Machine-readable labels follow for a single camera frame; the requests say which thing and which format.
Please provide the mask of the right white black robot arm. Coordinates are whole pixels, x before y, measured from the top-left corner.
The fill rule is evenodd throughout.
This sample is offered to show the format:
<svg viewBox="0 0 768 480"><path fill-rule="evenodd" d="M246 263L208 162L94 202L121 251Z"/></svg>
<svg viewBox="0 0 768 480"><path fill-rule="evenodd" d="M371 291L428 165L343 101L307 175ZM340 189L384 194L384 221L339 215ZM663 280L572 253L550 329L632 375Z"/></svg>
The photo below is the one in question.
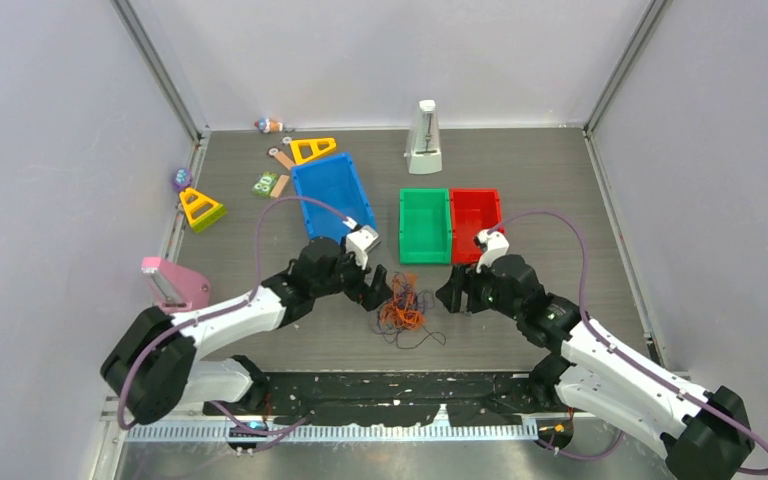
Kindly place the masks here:
<svg viewBox="0 0 768 480"><path fill-rule="evenodd" d="M492 310L548 355L530 373L544 410L584 410L637 439L677 479L730 479L756 446L742 398L689 382L583 321L572 301L549 293L535 270L508 254L491 266L456 265L435 293L447 311Z"/></svg>

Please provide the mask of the green plastic bin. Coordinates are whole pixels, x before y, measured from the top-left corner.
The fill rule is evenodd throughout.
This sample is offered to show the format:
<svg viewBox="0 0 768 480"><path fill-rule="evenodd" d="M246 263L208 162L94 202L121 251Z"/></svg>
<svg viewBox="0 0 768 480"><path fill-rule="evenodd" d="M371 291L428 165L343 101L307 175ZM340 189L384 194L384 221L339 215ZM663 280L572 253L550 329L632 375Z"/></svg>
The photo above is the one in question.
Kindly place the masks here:
<svg viewBox="0 0 768 480"><path fill-rule="evenodd" d="M450 264L453 226L449 190L401 189L398 237L401 264Z"/></svg>

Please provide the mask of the red plastic bin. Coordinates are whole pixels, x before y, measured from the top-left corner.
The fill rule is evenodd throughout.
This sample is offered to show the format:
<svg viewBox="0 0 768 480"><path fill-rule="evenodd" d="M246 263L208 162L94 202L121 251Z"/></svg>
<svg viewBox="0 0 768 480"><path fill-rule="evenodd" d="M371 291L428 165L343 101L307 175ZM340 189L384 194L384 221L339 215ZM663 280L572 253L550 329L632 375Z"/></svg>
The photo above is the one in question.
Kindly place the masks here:
<svg viewBox="0 0 768 480"><path fill-rule="evenodd" d="M499 193L496 189L452 188L449 190L452 219L452 263L477 262L482 252L475 235L502 221Z"/></svg>

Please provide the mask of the blue plastic bin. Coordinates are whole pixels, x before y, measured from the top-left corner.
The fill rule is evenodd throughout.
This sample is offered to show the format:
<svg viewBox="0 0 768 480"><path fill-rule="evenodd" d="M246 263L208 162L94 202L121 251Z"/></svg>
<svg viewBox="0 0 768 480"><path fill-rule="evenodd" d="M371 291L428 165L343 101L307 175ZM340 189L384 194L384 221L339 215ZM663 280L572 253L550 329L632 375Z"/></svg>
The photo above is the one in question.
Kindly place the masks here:
<svg viewBox="0 0 768 480"><path fill-rule="evenodd" d="M295 192L324 202L361 225L378 231L370 201L348 152L296 166L291 172ZM350 229L329 210L309 202L300 204L308 237L340 242Z"/></svg>

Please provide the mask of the white metronome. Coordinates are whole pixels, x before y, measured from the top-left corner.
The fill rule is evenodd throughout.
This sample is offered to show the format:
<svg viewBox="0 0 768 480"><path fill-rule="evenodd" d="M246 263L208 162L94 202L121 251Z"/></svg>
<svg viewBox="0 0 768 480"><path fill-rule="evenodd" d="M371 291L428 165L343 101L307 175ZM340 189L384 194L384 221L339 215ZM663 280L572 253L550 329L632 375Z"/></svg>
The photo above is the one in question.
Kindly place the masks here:
<svg viewBox="0 0 768 480"><path fill-rule="evenodd" d="M409 129L404 153L408 172L428 175L442 170L437 106L434 100L421 100Z"/></svg>

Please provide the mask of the tan wooden block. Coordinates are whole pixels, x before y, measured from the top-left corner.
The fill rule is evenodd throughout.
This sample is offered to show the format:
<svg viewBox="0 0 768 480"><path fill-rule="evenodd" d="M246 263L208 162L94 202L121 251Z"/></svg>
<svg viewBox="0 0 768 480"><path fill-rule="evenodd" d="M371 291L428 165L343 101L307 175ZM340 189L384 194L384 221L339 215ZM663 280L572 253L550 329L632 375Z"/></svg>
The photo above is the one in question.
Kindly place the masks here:
<svg viewBox="0 0 768 480"><path fill-rule="evenodd" d="M280 175L275 181L275 184L272 190L270 191L270 197L272 199L280 198L284 190L286 189L289 181L290 181L290 177L288 175Z"/></svg>

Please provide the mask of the yellow triangle toy on green block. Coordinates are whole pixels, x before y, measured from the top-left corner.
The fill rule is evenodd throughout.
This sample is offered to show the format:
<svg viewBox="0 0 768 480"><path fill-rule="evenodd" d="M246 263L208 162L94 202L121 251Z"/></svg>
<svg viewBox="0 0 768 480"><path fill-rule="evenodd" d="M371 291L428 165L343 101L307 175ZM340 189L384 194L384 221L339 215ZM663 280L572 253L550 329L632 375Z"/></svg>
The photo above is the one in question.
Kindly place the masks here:
<svg viewBox="0 0 768 480"><path fill-rule="evenodd" d="M195 233L203 232L227 213L227 209L222 203L192 187L179 193L179 201L188 224Z"/></svg>

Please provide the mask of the small colourful figurine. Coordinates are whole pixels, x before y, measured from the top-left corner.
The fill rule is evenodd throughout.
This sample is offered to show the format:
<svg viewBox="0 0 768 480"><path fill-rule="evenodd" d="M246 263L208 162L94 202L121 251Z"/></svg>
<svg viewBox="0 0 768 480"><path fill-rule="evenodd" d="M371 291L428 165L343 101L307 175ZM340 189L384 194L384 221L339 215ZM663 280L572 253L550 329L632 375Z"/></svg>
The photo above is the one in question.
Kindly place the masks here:
<svg viewBox="0 0 768 480"><path fill-rule="evenodd" d="M284 132L286 130L286 126L283 122L267 117L254 121L253 126L263 134Z"/></svg>

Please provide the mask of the pink tape dispenser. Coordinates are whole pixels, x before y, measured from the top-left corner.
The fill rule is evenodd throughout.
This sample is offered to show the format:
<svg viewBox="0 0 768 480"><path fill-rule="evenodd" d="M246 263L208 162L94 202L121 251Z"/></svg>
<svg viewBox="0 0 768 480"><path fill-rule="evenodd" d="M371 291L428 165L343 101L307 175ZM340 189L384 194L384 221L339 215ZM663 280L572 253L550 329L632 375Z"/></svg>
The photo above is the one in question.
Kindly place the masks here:
<svg viewBox="0 0 768 480"><path fill-rule="evenodd" d="M210 304L211 284L195 270L161 257L144 257L141 272L153 304L165 313L187 312Z"/></svg>

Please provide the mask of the purple round toy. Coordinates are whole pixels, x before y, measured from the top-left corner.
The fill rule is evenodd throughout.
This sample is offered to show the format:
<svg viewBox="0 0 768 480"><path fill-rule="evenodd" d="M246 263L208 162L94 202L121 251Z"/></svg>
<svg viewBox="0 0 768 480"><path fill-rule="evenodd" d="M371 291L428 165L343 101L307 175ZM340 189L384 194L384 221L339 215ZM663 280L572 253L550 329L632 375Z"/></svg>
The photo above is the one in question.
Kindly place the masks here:
<svg viewBox="0 0 768 480"><path fill-rule="evenodd" d="M176 170L172 177L173 190L176 193L190 188L193 183L193 174L189 168L182 167Z"/></svg>

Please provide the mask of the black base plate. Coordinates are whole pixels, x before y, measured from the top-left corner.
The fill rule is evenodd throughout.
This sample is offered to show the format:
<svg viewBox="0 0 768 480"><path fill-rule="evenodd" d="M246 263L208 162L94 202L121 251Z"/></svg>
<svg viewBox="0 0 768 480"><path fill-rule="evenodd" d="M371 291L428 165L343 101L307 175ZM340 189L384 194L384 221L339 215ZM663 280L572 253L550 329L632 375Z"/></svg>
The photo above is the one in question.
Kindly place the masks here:
<svg viewBox="0 0 768 480"><path fill-rule="evenodd" d="M570 419L567 406L519 372L268 372L250 394L223 406L238 418L316 426L426 426L439 410L457 427L513 425L527 415Z"/></svg>

